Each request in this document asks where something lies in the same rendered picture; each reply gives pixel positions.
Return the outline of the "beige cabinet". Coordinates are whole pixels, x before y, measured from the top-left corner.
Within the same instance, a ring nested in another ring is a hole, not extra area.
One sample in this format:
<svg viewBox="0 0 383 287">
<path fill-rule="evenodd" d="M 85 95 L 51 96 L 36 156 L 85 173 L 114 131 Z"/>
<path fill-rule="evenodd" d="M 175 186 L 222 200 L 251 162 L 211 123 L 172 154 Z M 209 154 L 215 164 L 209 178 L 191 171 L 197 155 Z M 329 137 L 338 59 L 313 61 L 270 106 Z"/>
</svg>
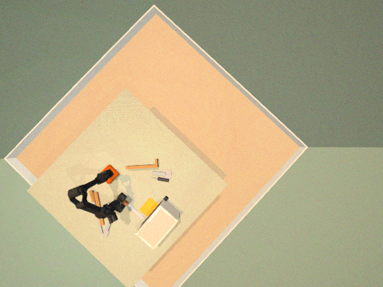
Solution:
<svg viewBox="0 0 383 287">
<path fill-rule="evenodd" d="M 147 219 L 135 234 L 151 249 L 154 249 L 178 222 L 180 212 L 167 201 L 168 199 L 166 196 L 158 205 L 150 197 L 140 208 Z"/>
</svg>

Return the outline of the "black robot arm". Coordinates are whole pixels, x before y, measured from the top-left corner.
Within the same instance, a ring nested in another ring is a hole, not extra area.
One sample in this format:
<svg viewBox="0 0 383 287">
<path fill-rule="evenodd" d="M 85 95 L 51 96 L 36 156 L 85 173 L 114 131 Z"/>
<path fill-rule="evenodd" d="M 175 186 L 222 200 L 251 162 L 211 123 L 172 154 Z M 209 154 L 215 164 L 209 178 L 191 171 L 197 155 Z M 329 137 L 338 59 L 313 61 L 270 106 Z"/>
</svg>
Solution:
<svg viewBox="0 0 383 287">
<path fill-rule="evenodd" d="M 91 182 L 88 182 L 87 184 L 75 187 L 68 191 L 68 198 L 72 203 L 75 204 L 77 209 L 82 209 L 88 212 L 91 212 L 95 214 L 95 216 L 99 219 L 108 217 L 109 223 L 113 223 L 114 221 L 117 221 L 117 216 L 115 212 L 112 212 L 115 210 L 118 213 L 121 213 L 125 206 L 123 204 L 120 205 L 120 203 L 117 204 L 117 207 L 115 208 L 112 203 L 105 204 L 103 207 L 96 206 L 92 203 L 89 203 L 87 201 L 87 190 L 95 185 L 100 185 L 107 181 L 109 178 L 113 176 L 113 172 L 111 169 L 105 170 L 101 173 L 98 173 L 95 180 L 92 180 Z M 82 201 L 76 199 L 76 197 L 82 195 Z M 114 209 L 115 208 L 115 209 Z"/>
</svg>

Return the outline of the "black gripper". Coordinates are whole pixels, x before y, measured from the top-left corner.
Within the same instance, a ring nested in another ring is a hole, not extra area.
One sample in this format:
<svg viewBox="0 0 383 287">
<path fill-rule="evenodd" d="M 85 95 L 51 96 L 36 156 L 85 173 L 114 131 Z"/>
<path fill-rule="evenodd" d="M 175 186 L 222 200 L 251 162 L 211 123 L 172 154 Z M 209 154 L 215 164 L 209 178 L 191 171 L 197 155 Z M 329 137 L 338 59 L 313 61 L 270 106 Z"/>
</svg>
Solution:
<svg viewBox="0 0 383 287">
<path fill-rule="evenodd" d="M 120 193 L 118 196 L 117 196 L 117 199 L 116 200 L 114 200 L 113 202 L 111 202 L 113 205 L 114 205 L 114 207 L 116 208 L 117 207 L 117 204 L 118 203 L 122 203 L 125 199 L 127 198 L 127 196 L 124 194 L 124 193 Z M 115 209 L 114 208 L 114 209 Z"/>
</svg>

